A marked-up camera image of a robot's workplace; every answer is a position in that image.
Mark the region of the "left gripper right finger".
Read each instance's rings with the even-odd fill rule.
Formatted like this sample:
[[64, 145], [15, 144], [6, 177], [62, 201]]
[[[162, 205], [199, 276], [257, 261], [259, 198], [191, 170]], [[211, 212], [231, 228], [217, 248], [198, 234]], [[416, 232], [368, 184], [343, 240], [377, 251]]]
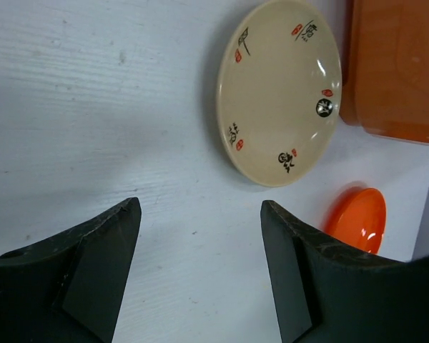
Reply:
[[270, 200], [260, 220], [283, 342], [429, 342], [429, 255], [364, 252]]

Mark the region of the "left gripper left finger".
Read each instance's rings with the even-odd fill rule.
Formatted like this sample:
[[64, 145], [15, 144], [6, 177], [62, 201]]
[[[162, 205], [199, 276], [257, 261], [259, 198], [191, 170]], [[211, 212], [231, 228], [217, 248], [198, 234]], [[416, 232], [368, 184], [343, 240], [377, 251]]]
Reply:
[[135, 197], [0, 256], [0, 342], [110, 342], [139, 236]]

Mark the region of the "small orange round plate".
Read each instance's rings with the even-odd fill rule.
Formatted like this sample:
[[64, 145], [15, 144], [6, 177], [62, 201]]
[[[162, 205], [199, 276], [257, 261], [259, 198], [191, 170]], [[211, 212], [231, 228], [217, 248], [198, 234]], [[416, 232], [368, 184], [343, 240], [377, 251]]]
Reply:
[[322, 230], [354, 248], [377, 254], [386, 219], [385, 198], [378, 189], [350, 187], [331, 206]]

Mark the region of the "small beige patterned plate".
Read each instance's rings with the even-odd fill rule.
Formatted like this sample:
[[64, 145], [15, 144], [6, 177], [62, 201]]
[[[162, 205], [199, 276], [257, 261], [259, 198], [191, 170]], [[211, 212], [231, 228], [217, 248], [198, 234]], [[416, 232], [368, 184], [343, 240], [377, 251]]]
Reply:
[[335, 131], [342, 69], [324, 16], [305, 1], [267, 1], [226, 46], [216, 90], [220, 137], [250, 181], [282, 187], [314, 167]]

